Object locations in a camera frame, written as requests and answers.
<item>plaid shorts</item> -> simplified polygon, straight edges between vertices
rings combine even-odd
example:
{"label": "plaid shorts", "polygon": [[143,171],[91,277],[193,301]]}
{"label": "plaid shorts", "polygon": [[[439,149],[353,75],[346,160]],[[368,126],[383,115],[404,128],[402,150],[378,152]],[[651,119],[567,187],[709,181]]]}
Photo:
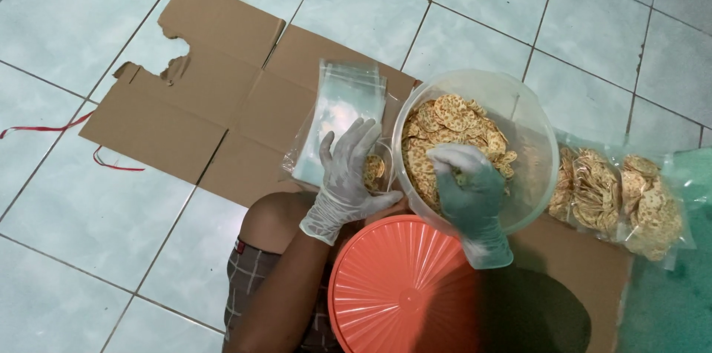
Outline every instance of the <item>plaid shorts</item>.
{"label": "plaid shorts", "polygon": [[[235,249],[230,254],[227,262],[227,276],[230,280],[230,292],[225,306],[225,340],[229,339],[240,315],[250,303],[250,299],[272,269],[281,255],[266,252],[246,244],[240,240],[235,241]],[[311,316],[310,326],[304,331],[297,353],[312,352],[338,352],[343,353],[338,340],[331,330],[329,310],[327,306],[327,286],[331,271],[327,268],[322,277],[321,286],[317,294],[316,305]]]}

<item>gloved hand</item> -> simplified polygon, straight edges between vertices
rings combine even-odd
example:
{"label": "gloved hand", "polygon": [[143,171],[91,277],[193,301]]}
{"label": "gloved hand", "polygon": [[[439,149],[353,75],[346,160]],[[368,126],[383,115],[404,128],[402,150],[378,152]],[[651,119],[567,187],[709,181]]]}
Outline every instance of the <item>gloved hand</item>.
{"label": "gloved hand", "polygon": [[363,118],[359,118],[336,143],[333,156],[329,149],[334,141],[334,132],[326,134],[319,147],[324,182],[314,206],[299,224],[304,233],[334,246],[345,223],[385,210],[403,197],[399,191],[371,196],[363,186],[366,156],[380,134],[381,125],[375,120],[364,122]]}
{"label": "gloved hand", "polygon": [[[504,179],[475,146],[444,143],[431,148],[443,215],[459,231],[462,248],[477,270],[506,267],[514,258],[499,225]],[[457,168],[461,175],[453,174]]]}

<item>red ribbon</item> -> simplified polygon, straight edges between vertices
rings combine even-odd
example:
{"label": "red ribbon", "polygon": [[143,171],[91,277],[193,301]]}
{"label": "red ribbon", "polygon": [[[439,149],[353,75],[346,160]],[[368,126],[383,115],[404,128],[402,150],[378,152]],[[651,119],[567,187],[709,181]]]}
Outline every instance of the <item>red ribbon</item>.
{"label": "red ribbon", "polygon": [[65,126],[62,126],[61,128],[49,128],[47,126],[13,126],[12,128],[5,129],[0,133],[0,139],[3,139],[8,131],[66,131],[67,129],[71,128],[72,126],[78,125],[79,123],[82,123],[89,118],[89,116],[94,113],[90,112],[79,119],[77,119],[74,122],[67,123]]}
{"label": "red ribbon", "polygon": [[102,167],[109,167],[111,169],[119,169],[121,171],[144,171],[146,168],[125,168],[125,167],[117,167],[117,166],[111,166],[109,164],[105,164],[104,161],[102,161],[101,157],[99,157],[99,149],[101,149],[102,146],[99,145],[99,147],[96,148],[94,151],[94,154],[92,157],[94,158],[94,162],[99,164]]}
{"label": "red ribbon", "polygon": [[[72,126],[78,125],[79,123],[86,121],[87,118],[89,118],[89,116],[93,113],[94,112],[90,112],[90,113],[80,117],[79,119],[77,119],[74,122],[67,123],[65,126],[62,126],[61,128],[50,128],[47,126],[13,126],[12,128],[8,128],[8,129],[5,129],[4,131],[2,131],[2,133],[0,133],[0,139],[3,139],[5,137],[5,135],[8,133],[8,131],[40,131],[40,132],[66,131],[67,129],[71,128]],[[102,146],[99,145],[99,147],[96,149],[96,151],[94,151],[94,154],[92,156],[92,157],[94,157],[94,161],[97,164],[99,164],[100,166],[109,167],[111,169],[118,169],[121,171],[144,171],[146,169],[146,168],[123,168],[123,167],[119,167],[119,166],[110,166],[109,164],[104,164],[104,162],[101,160],[101,158],[98,155],[99,149],[101,147]]]}

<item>person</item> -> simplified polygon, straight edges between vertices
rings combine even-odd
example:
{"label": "person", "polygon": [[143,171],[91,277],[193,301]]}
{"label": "person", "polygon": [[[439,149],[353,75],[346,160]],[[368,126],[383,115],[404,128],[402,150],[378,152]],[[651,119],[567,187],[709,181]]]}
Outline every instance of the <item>person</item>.
{"label": "person", "polygon": [[[325,171],[316,196],[266,195],[245,214],[228,261],[223,352],[343,351],[328,319],[330,263],[364,223],[407,210],[402,192],[371,195],[363,186],[362,167],[380,133],[374,120],[357,119],[332,154],[329,132],[320,145]],[[499,172],[473,146],[440,144],[426,154],[444,217],[479,276],[483,351],[585,351],[590,319],[582,304],[550,277],[512,264],[498,219]]]}

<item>orange plastic lid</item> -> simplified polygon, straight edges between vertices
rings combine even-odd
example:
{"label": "orange plastic lid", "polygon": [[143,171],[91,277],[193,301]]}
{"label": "orange plastic lid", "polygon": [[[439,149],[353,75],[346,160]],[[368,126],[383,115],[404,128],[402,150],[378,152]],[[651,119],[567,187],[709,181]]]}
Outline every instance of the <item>orange plastic lid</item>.
{"label": "orange plastic lid", "polygon": [[329,282],[331,326],[347,353],[477,352],[476,287],[457,238],[396,215],[341,250]]}

